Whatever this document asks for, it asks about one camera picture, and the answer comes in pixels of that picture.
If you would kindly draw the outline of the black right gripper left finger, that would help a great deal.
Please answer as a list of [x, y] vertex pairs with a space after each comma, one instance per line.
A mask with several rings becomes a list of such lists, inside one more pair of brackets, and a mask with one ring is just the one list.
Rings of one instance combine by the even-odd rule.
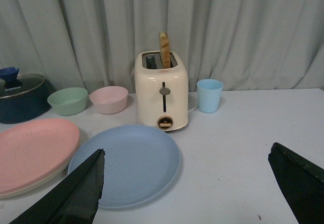
[[96, 150], [11, 223], [92, 223], [103, 191], [104, 155]]

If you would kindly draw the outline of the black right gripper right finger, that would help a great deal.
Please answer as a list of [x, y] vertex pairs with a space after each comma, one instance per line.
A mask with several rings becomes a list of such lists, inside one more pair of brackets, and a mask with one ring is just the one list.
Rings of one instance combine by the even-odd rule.
[[268, 162], [297, 222], [323, 223], [323, 169], [277, 142]]

